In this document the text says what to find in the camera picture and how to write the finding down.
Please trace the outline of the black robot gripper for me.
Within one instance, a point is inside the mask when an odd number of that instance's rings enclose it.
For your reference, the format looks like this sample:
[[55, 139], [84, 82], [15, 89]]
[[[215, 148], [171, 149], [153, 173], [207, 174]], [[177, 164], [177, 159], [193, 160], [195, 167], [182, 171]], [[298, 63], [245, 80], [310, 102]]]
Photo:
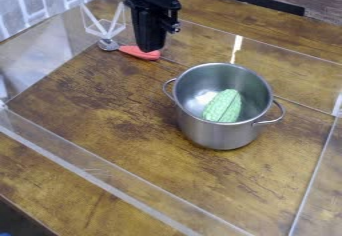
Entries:
[[125, 3], [131, 8], [134, 35], [141, 50], [143, 52], [161, 50], [167, 34], [181, 31], [177, 12], [182, 8], [179, 0], [125, 0]]

